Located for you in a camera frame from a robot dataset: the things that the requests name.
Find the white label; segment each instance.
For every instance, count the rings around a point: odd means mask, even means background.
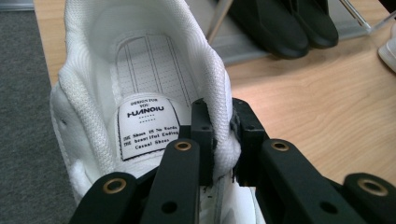
[[[166,98],[134,98],[120,106],[118,122],[123,161],[163,150],[178,138],[177,113]]]

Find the wooden surface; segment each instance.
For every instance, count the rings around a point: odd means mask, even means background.
[[[371,24],[388,15],[376,0],[351,2]],[[54,84],[65,59],[64,0],[35,0],[35,13]],[[390,26],[298,60],[229,66],[233,97],[250,103],[272,138],[292,142],[330,179],[365,172],[396,186],[396,75],[377,56]]]

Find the white shoe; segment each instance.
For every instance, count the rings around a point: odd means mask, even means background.
[[[396,23],[393,24],[391,28],[390,40],[379,48],[378,54],[382,61],[384,61],[390,69],[396,72]]]
[[[50,103],[77,201],[105,174],[139,177],[158,166],[179,125],[191,124],[191,103],[204,98],[218,144],[200,220],[261,222],[251,190],[229,176],[240,145],[228,74],[187,4],[67,0],[64,21],[67,58]]]

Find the shoe tongue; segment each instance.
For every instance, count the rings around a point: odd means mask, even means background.
[[[123,101],[115,117],[118,170],[139,177],[159,165],[164,149],[191,124],[191,108],[158,93]]]

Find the gray carpet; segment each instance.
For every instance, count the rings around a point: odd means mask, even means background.
[[[76,208],[50,122],[50,81],[30,12],[0,12],[0,223],[67,223]]]

